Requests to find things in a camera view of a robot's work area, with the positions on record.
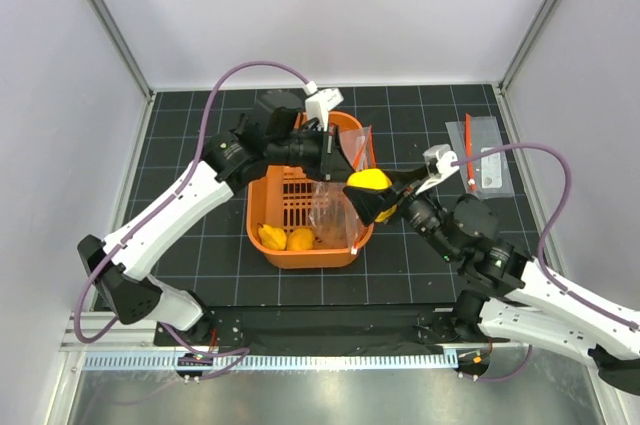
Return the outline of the yellow toy pepper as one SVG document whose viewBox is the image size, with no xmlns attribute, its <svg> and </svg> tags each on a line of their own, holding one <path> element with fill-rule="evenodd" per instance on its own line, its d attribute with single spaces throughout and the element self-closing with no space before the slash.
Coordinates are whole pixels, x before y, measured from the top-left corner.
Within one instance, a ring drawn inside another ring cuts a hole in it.
<svg viewBox="0 0 640 425">
<path fill-rule="evenodd" d="M 346 186 L 381 190 L 392 187 L 392 183 L 381 169 L 369 168 L 353 173 L 348 178 Z"/>
</svg>

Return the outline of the clear zip bag orange zipper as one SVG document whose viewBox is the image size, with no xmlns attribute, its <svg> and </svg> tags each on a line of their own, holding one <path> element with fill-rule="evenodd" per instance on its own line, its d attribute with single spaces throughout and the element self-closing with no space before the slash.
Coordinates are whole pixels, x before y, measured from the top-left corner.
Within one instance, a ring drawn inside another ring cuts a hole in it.
<svg viewBox="0 0 640 425">
<path fill-rule="evenodd" d="M 356 156 L 356 172 L 375 165 L 372 151 L 372 131 L 367 126 L 360 130 L 360 151 Z M 322 249 L 346 249 L 357 253 L 356 243 L 366 231 L 353 205 L 343 193 L 344 183 L 316 182 L 310 210 L 310 227 L 316 245 Z"/>
</svg>

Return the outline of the orange plastic basket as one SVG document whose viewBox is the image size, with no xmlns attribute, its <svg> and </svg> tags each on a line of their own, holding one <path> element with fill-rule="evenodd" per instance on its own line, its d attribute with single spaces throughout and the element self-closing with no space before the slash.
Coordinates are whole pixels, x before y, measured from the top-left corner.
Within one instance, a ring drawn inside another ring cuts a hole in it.
<svg viewBox="0 0 640 425">
<path fill-rule="evenodd" d="M 274 251 L 265 248 L 258 236 L 258 226 L 268 224 L 285 230 L 287 236 L 295 229 L 310 228 L 313 185 L 297 167 L 275 165 L 266 176 L 252 182 L 248 188 L 246 231 L 251 244 L 280 269 L 341 268 L 351 264 L 373 234 L 372 225 L 357 241 L 357 253 L 346 249 L 322 249 L 314 245 L 309 251 Z"/>
</svg>

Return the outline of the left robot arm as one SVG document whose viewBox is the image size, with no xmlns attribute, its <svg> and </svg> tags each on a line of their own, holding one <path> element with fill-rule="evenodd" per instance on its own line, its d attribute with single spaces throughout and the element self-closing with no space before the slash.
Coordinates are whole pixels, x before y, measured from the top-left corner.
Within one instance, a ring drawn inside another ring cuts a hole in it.
<svg viewBox="0 0 640 425">
<path fill-rule="evenodd" d="M 298 120 L 299 111 L 244 114 L 238 125 L 200 143 L 177 181 L 131 221 L 104 238 L 85 236 L 77 251 L 88 279 L 115 322 L 151 319 L 190 345 L 208 340 L 213 315 L 195 293 L 177 289 L 152 270 L 190 228 L 231 200 L 271 166 L 299 168 L 310 179 L 343 182 L 353 173 L 335 121 Z"/>
</svg>

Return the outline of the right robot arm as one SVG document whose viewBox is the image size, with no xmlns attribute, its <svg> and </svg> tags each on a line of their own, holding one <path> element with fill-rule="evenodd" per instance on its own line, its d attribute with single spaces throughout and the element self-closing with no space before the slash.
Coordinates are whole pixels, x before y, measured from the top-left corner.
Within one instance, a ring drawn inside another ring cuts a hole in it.
<svg viewBox="0 0 640 425">
<path fill-rule="evenodd" d="M 463 341 L 526 342 L 596 369 L 608 385 L 639 392 L 639 313 L 603 298 L 544 266 L 500 237 L 498 219 L 480 199 L 462 195 L 442 206 L 432 188 L 442 178 L 412 171 L 366 169 L 344 188 L 366 224 L 401 219 L 445 261 L 458 263 L 469 285 L 450 317 Z"/>
</svg>

